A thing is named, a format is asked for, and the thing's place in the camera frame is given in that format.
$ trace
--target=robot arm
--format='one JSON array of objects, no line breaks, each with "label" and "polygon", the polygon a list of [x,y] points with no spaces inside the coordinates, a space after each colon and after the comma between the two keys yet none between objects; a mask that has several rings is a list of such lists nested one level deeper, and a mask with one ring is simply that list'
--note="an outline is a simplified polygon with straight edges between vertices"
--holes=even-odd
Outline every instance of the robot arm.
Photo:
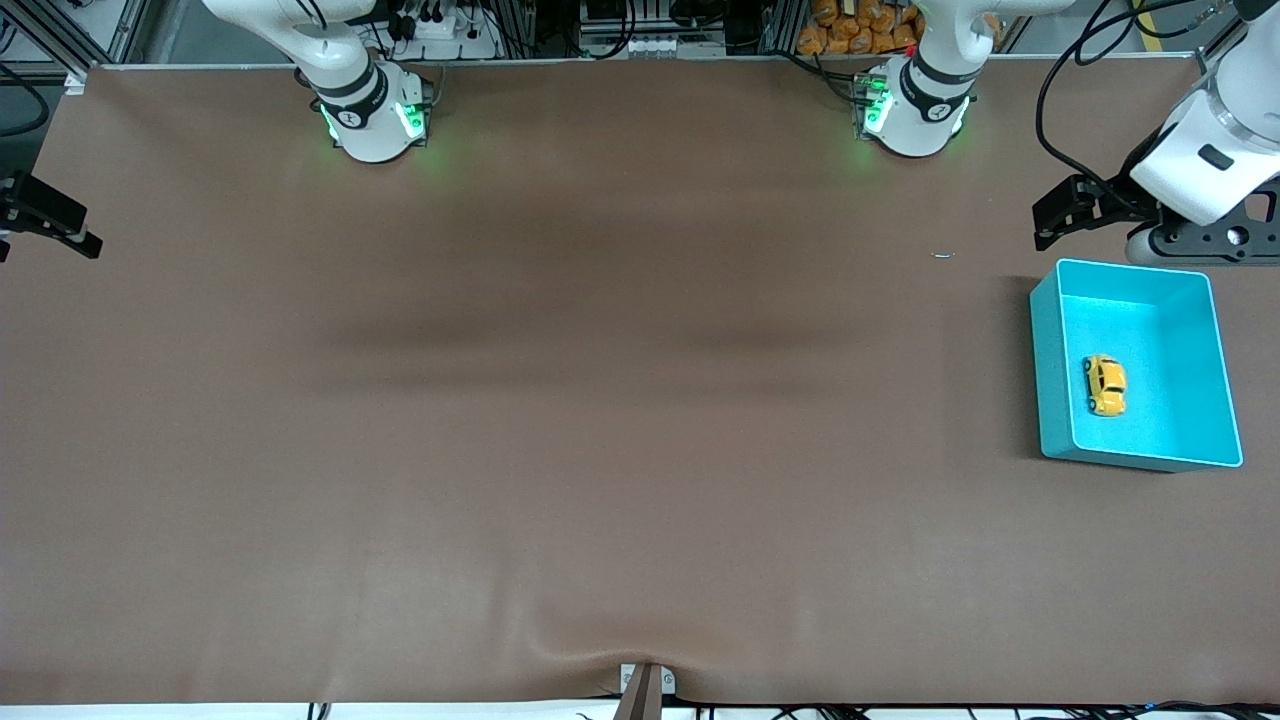
[{"label": "robot arm", "polygon": [[909,158],[932,155],[959,132],[969,88],[995,45],[986,13],[1037,15],[1074,0],[918,0],[924,37],[910,58],[891,58],[870,70],[883,76],[879,97],[859,111],[867,137]]},{"label": "robot arm", "polygon": [[[1133,263],[1280,264],[1280,6],[1238,0],[1236,10],[1248,33],[1108,187],[1071,176],[1034,205],[1038,250],[1071,232],[1137,222]],[[1268,206],[1265,217],[1249,217],[1251,196]]]},{"label": "robot arm", "polygon": [[205,0],[205,5],[288,55],[320,97],[334,142],[357,160],[381,163],[425,140],[430,108],[419,76],[375,61],[343,22],[369,14],[375,1]]}]

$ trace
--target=toy car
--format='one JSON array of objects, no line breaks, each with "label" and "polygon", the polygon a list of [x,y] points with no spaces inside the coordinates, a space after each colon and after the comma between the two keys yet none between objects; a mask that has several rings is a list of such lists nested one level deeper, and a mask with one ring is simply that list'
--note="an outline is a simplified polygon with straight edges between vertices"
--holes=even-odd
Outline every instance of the toy car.
[{"label": "toy car", "polygon": [[1124,391],[1129,379],[1115,357],[1089,355],[1084,359],[1084,377],[1089,383],[1089,410],[1094,415],[1115,418],[1124,413]]}]

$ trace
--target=table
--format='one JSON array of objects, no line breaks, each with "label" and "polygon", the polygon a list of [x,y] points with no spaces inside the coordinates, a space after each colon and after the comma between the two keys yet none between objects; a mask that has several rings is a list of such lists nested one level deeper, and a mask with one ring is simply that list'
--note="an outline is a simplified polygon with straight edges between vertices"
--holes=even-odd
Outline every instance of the table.
[{"label": "table", "polygon": [[[1047,63],[905,160],[785,63],[449,72],[328,147],[287,72],[95,72],[0,290],[0,701],[1280,700],[1280,275],[1212,270],[1245,465],[1038,452]],[[1110,173],[1194,77],[1114,60]]]}]

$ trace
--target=teal plastic bin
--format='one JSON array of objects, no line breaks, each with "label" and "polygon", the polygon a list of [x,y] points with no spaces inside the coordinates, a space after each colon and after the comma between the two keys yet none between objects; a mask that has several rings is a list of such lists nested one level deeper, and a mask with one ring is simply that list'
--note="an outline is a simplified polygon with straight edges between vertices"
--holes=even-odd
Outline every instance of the teal plastic bin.
[{"label": "teal plastic bin", "polygon": [[[1244,461],[1204,274],[1059,260],[1032,291],[1032,334],[1044,455],[1167,473]],[[1089,411],[1097,354],[1128,374],[1120,416]]]}]

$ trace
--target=small wire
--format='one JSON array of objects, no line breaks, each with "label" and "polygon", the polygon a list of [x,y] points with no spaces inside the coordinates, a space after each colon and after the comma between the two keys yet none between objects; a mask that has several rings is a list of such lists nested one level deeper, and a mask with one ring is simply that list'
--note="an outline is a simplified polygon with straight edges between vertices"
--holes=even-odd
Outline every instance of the small wire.
[{"label": "small wire", "polygon": [[40,106],[40,113],[36,115],[36,119],[0,129],[0,137],[14,137],[18,135],[28,133],[33,129],[40,129],[45,123],[49,122],[49,114],[50,114],[49,102],[45,101],[45,96],[41,95],[40,91],[36,90],[36,87],[27,81],[27,78],[10,70],[9,65],[4,63],[0,63],[0,73],[4,73],[5,76],[9,77],[9,79],[14,81],[19,86],[22,86],[23,90],[29,92],[31,96],[36,100],[36,104]]}]

